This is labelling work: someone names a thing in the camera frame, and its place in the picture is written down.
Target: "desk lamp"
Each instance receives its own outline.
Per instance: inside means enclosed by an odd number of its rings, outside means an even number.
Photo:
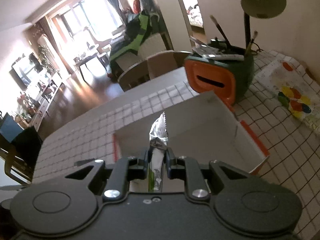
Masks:
[[[287,0],[241,0],[244,11],[245,44],[251,39],[250,16],[259,19],[270,19],[281,14],[287,5]]]

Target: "ceiling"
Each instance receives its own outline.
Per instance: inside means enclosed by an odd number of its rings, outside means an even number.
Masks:
[[[49,0],[0,0],[0,31],[29,22],[28,17]]]

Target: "grid tile pattern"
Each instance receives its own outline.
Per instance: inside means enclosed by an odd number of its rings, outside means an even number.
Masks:
[[[275,51],[255,56],[255,71],[276,58],[290,62],[319,94],[320,86],[310,80],[298,61]],[[58,138],[48,137],[39,153],[33,182],[71,172],[74,162],[80,160],[100,158],[114,163],[115,130],[197,95],[188,83],[182,82],[97,117]],[[270,152],[259,175],[270,183],[287,187],[301,199],[303,212],[295,232],[304,240],[311,239],[320,230],[320,138],[256,80],[234,110]]]
[[[320,95],[320,86],[300,63],[275,51],[255,56],[255,72],[275,59],[285,60]],[[234,106],[236,116],[245,120],[270,153],[259,175],[298,195],[303,212],[295,232],[311,239],[320,230],[320,138],[292,116],[281,103],[255,79],[244,98]]]
[[[181,82],[101,115],[70,133],[48,137],[40,150],[33,182],[72,172],[74,163],[81,160],[99,158],[114,163],[116,130],[197,95],[188,83]]]

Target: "white tiled countertop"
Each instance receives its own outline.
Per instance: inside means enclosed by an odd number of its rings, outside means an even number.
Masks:
[[[275,58],[290,62],[304,79],[308,79],[299,62],[274,51],[255,56],[255,71]],[[197,95],[186,82],[184,68],[173,73],[174,77],[172,72],[164,75],[168,81],[164,76],[155,79],[153,90],[150,84],[154,80],[129,90],[124,100],[114,99],[88,111],[49,136],[39,153],[33,182],[70,172],[74,162],[79,160],[101,158],[113,163],[115,130]],[[315,81],[311,81],[310,86],[319,94],[320,87],[313,83]],[[320,230],[320,138],[255,80],[234,109],[238,119],[245,120],[269,150],[270,158],[260,176],[298,195],[303,212],[295,232],[302,239],[311,239]]]

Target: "bed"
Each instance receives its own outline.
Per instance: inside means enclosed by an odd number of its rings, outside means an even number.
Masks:
[[[191,25],[203,28],[203,20],[199,6],[197,6],[195,9],[187,11],[187,13]]]

